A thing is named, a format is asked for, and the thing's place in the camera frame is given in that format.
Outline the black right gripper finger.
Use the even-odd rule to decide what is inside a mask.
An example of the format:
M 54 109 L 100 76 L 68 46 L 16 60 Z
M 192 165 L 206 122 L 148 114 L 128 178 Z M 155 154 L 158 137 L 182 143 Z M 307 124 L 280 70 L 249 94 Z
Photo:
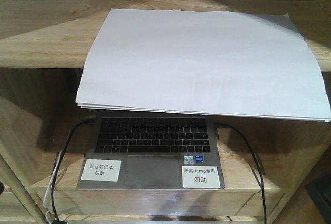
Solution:
M 330 173 L 323 173 L 305 188 L 322 217 L 330 218 Z

